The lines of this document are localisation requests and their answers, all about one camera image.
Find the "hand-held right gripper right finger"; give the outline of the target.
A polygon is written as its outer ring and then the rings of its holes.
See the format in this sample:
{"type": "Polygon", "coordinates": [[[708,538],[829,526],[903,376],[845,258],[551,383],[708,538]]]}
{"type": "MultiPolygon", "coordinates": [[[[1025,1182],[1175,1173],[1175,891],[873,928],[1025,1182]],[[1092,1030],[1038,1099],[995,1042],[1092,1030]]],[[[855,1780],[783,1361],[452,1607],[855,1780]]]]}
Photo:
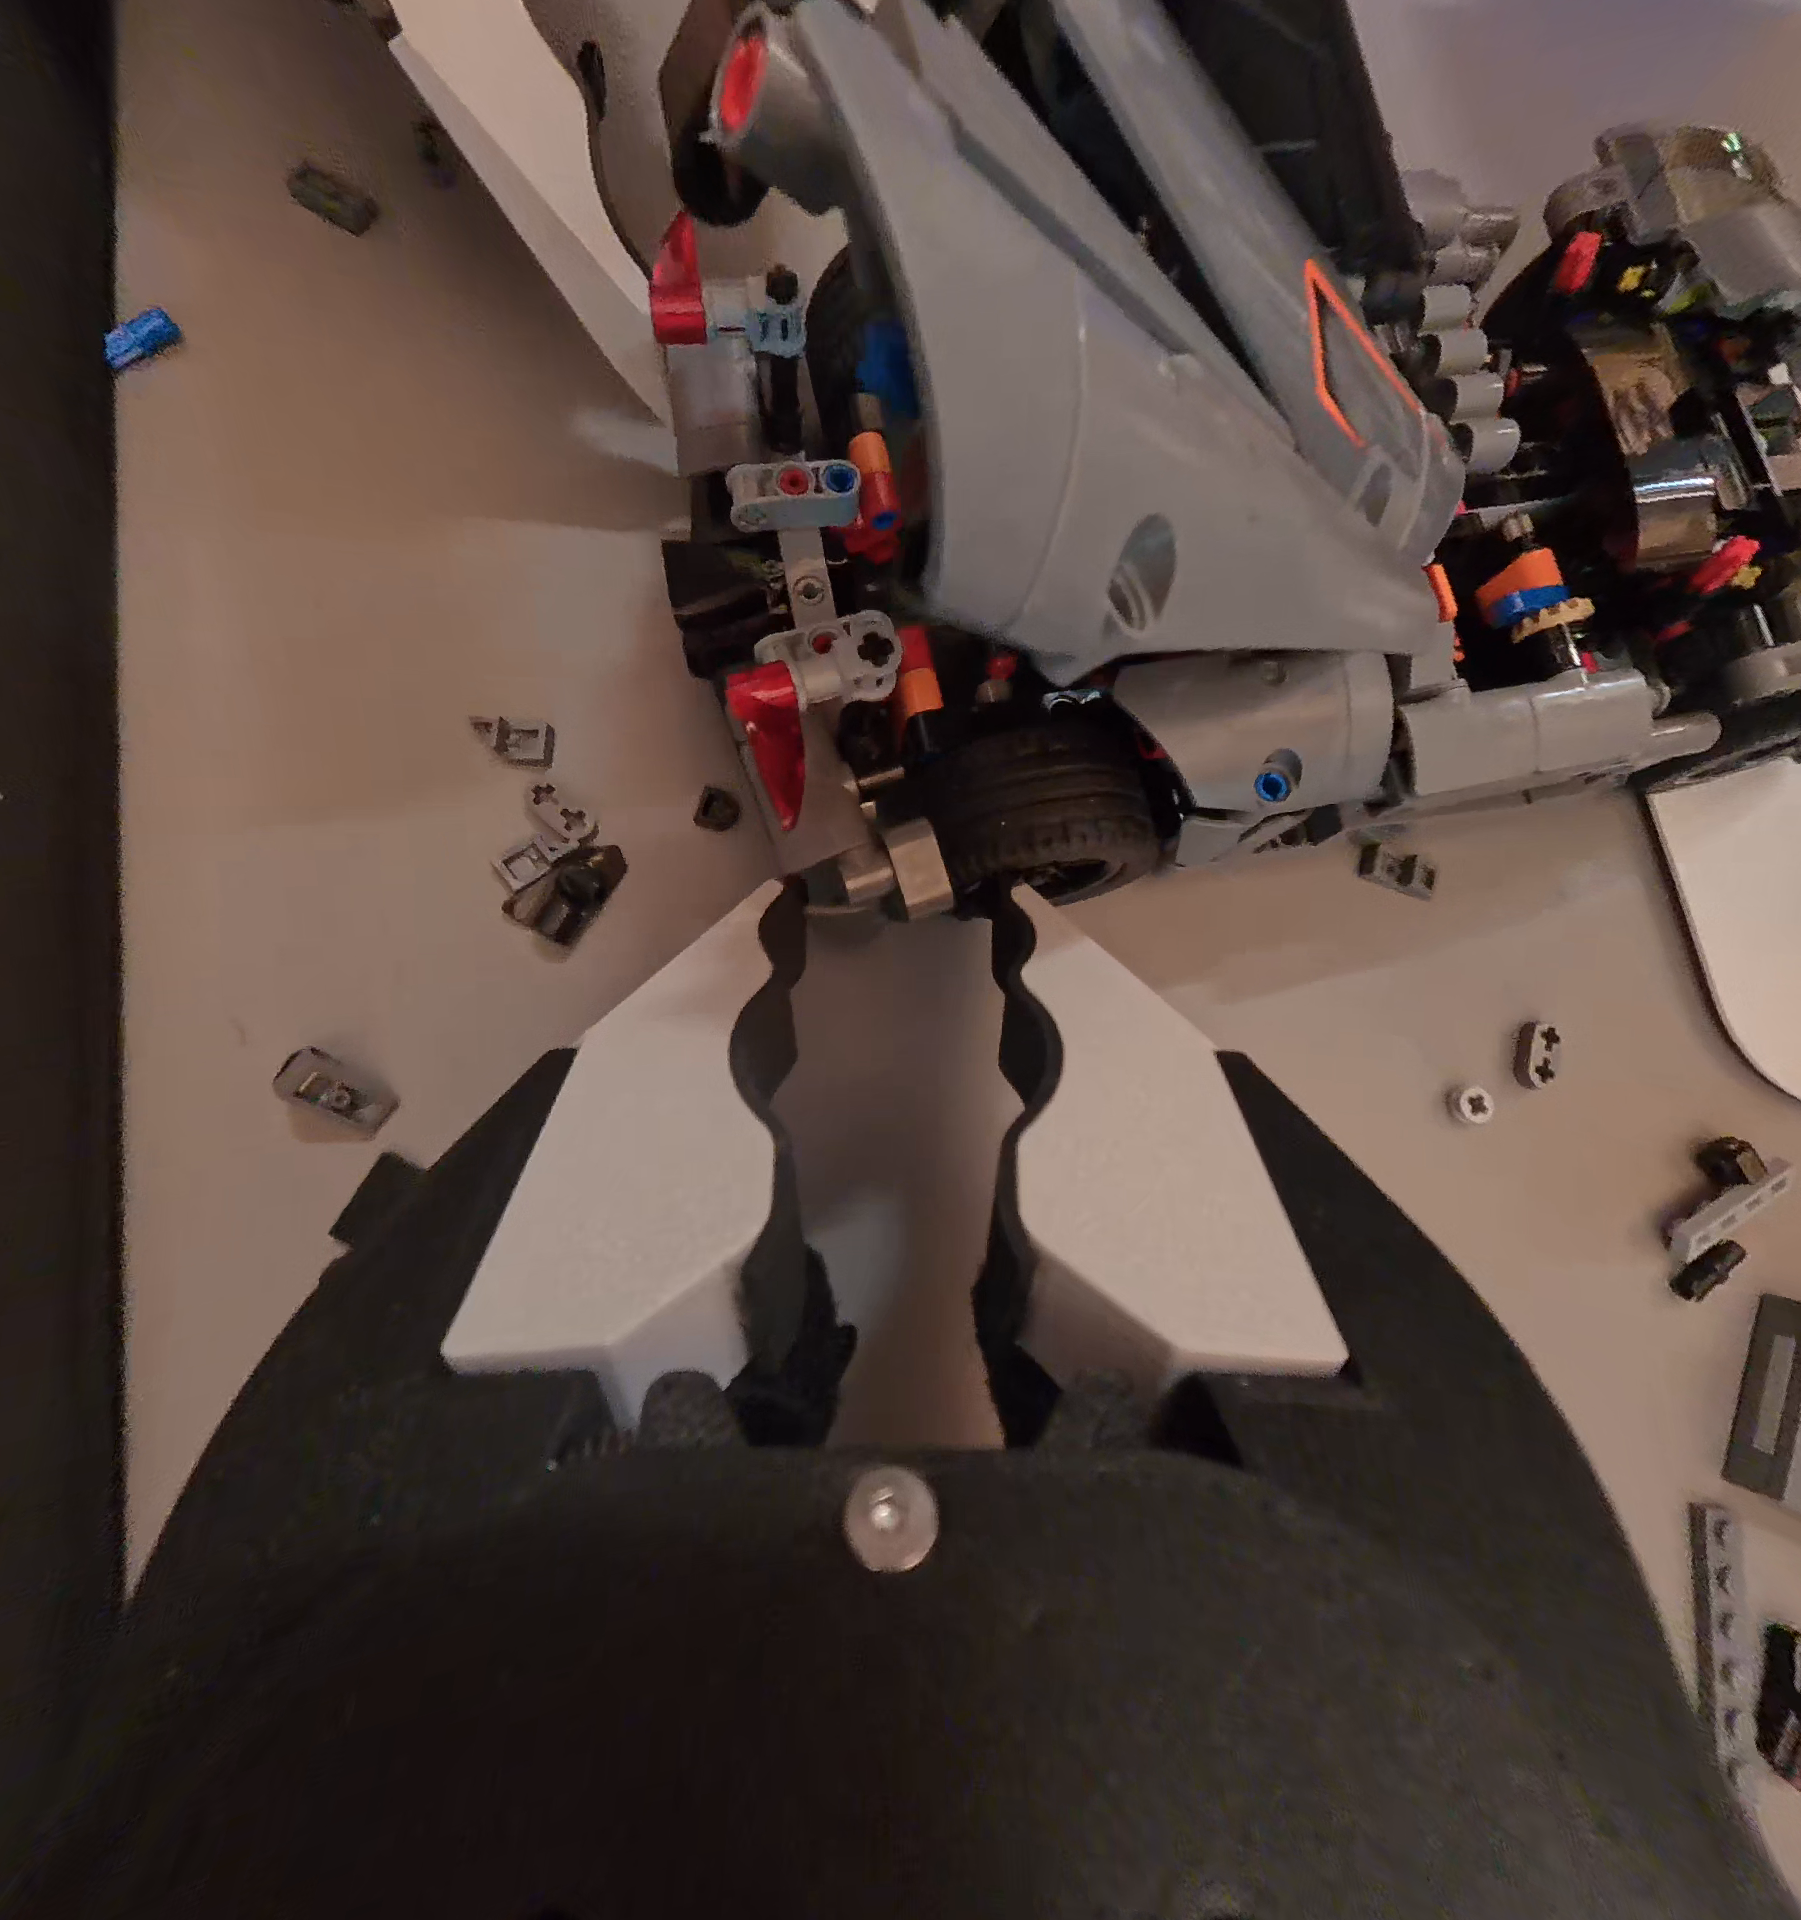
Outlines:
{"type": "Polygon", "coordinates": [[[1186,1379],[1349,1349],[1220,1049],[1029,885],[991,902],[1002,1136],[974,1337],[1007,1448],[1066,1403],[1146,1430],[1186,1379]]]}

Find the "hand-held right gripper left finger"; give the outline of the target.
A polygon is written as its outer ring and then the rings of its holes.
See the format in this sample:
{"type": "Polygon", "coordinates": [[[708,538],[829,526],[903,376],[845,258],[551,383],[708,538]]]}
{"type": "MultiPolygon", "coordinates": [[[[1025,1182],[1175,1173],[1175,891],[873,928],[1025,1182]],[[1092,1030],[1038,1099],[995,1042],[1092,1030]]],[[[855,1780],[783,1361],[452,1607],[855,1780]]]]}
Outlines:
{"type": "Polygon", "coordinates": [[[589,1374],[620,1427],[692,1374],[754,1443],[829,1436],[856,1329],[775,1110],[807,961],[808,889],[769,882],[587,1029],[442,1337],[453,1371],[589,1374]]]}

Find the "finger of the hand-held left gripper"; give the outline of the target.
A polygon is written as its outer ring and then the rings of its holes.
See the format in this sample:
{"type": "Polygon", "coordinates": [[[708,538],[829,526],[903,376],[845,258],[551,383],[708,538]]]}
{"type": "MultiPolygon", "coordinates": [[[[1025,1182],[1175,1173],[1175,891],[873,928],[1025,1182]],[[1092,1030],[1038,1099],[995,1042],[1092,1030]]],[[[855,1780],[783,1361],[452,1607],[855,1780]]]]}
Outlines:
{"type": "Polygon", "coordinates": [[[649,273],[602,196],[582,85],[526,5],[393,2],[390,21],[389,49],[407,82],[620,378],[632,414],[600,423],[600,444],[678,478],[649,273]]]}

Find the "black grey lego car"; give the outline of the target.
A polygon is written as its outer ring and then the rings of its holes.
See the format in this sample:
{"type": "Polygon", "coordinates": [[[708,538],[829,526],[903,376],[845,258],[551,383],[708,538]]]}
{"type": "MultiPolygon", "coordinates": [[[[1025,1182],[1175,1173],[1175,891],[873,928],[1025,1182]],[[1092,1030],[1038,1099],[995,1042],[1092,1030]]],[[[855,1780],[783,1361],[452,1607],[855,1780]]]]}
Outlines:
{"type": "Polygon", "coordinates": [[[819,914],[1650,785],[1721,746],[1550,552],[1453,602],[1519,431],[1386,332],[1427,230],[1347,5],[689,5],[659,78],[670,357],[754,332],[664,545],[819,914]]]}

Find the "dark grey lego slope brick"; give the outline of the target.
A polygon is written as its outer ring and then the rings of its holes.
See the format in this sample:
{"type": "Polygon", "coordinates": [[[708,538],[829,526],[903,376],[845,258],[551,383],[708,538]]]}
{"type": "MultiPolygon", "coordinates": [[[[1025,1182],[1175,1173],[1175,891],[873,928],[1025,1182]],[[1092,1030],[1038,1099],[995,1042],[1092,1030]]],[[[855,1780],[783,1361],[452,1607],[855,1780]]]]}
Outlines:
{"type": "Polygon", "coordinates": [[[272,1090],[285,1106],[361,1138],[376,1136],[402,1107],[383,1076],[313,1043],[282,1059],[272,1090]]]}

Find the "black curved lego brick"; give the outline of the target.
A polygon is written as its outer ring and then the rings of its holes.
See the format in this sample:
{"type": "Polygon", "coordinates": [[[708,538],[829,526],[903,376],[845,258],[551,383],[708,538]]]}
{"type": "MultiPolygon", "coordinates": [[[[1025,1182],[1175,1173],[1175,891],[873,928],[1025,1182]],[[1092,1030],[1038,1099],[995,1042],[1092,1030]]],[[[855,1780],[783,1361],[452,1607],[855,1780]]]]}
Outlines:
{"type": "Polygon", "coordinates": [[[628,874],[620,846],[566,851],[538,882],[502,903],[502,916],[548,947],[574,947],[605,913],[628,874]]]}

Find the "scattered loose lego pieces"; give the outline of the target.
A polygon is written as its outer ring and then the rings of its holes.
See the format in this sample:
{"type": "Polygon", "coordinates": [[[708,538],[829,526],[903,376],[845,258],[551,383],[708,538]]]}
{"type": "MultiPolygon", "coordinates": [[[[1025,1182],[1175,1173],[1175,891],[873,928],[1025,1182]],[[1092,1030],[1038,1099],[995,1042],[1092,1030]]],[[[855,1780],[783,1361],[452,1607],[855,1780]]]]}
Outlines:
{"type": "MultiPolygon", "coordinates": [[[[1801,1101],[1751,1069],[1650,861],[1445,849],[1432,902],[1345,883],[1347,1051],[1384,1173],[1522,1350],[1640,1541],[1721,1482],[1801,1674],[1801,1101]]],[[[1761,1709],[1801,1791],[1800,1709],[1761,1709]]]]}

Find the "black lego body section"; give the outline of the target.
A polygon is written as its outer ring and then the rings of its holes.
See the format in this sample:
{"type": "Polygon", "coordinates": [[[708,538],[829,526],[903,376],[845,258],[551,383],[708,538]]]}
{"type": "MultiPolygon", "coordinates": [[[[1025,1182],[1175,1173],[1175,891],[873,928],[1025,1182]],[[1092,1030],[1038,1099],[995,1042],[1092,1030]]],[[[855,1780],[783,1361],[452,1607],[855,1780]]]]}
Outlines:
{"type": "Polygon", "coordinates": [[[1520,451],[1502,476],[1572,601],[1585,667],[1718,735],[1680,788],[1801,762],[1801,203],[1717,124],[1600,134],[1488,309],[1520,451]]]}

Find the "white booklet stand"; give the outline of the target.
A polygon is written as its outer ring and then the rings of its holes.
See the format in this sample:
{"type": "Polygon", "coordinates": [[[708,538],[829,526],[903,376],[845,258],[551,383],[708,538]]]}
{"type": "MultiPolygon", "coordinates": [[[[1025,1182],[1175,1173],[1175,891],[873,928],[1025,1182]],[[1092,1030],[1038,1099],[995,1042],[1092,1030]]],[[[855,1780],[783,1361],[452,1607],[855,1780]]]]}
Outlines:
{"type": "Polygon", "coordinates": [[[1657,791],[1646,810],[1717,1020],[1801,1103],[1801,762],[1657,791]]]}

